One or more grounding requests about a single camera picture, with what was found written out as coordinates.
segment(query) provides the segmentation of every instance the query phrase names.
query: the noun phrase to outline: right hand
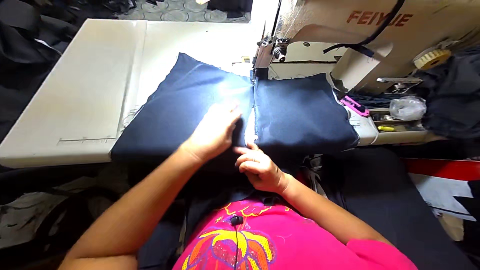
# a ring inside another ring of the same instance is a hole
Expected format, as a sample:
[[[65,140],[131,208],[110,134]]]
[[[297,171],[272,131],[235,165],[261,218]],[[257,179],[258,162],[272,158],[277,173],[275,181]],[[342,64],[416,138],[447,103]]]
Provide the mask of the right hand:
[[[247,143],[247,146],[249,148],[233,148],[235,153],[241,154],[235,166],[247,175],[256,189],[282,194],[289,183],[288,174],[282,172],[256,144]]]

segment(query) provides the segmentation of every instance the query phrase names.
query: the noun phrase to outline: red surface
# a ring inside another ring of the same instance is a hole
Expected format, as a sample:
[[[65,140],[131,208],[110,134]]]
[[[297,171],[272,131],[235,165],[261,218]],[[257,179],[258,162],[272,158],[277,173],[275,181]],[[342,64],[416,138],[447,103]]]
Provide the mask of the red surface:
[[[480,180],[480,161],[402,159],[408,172],[463,181]]]

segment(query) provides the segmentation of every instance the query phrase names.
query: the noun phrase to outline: left hand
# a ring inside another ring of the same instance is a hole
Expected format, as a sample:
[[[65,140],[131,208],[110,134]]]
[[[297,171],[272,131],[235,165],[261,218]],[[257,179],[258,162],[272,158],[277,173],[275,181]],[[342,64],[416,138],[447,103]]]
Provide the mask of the left hand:
[[[200,162],[207,162],[223,153],[232,144],[235,122],[241,116],[237,107],[237,104],[212,105],[180,148],[188,151]]]

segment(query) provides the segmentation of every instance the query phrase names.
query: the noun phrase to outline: fabric pile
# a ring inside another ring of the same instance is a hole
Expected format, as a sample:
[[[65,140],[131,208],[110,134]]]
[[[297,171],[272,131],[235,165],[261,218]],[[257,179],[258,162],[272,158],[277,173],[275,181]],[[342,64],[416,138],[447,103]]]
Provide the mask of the fabric pile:
[[[447,138],[480,137],[480,46],[415,76],[424,81],[415,91],[428,93],[422,119],[426,129]]]
[[[84,21],[115,19],[134,3],[0,0],[0,142]]]

